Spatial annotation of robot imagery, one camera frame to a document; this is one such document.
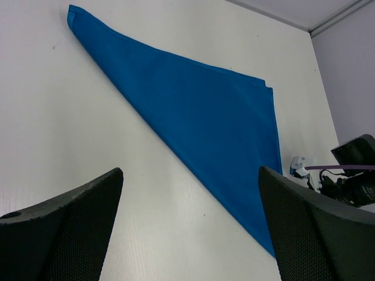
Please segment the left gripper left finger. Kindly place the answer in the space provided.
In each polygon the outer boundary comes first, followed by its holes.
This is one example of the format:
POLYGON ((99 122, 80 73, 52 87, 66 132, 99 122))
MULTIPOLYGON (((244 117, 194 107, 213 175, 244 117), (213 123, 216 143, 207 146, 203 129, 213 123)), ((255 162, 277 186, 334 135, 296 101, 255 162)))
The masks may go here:
POLYGON ((99 280, 123 172, 1 216, 1 280, 99 280))

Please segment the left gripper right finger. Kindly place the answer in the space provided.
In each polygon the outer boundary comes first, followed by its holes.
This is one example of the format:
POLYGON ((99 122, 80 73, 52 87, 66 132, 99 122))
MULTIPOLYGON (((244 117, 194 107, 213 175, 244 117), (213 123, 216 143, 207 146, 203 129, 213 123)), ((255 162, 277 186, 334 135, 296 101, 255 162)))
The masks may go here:
POLYGON ((374 280, 374 213, 265 166, 258 185, 282 280, 374 280))

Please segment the blue cloth napkin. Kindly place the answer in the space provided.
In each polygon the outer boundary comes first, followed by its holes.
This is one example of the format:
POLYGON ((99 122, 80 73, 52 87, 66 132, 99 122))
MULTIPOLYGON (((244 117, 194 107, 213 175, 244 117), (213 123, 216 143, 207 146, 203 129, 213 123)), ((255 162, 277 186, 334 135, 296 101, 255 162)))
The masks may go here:
POLYGON ((136 112, 269 253, 258 171, 282 172, 272 88, 156 49, 70 5, 75 37, 136 112))

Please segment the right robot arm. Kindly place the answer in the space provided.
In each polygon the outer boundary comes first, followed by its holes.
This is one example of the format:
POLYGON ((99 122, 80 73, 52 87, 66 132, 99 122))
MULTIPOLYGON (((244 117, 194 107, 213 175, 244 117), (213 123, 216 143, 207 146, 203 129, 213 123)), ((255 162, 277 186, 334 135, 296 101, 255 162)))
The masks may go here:
POLYGON ((325 168, 319 172, 324 196, 354 207, 374 203, 374 137, 364 134, 331 150, 343 173, 333 181, 324 176, 325 168))

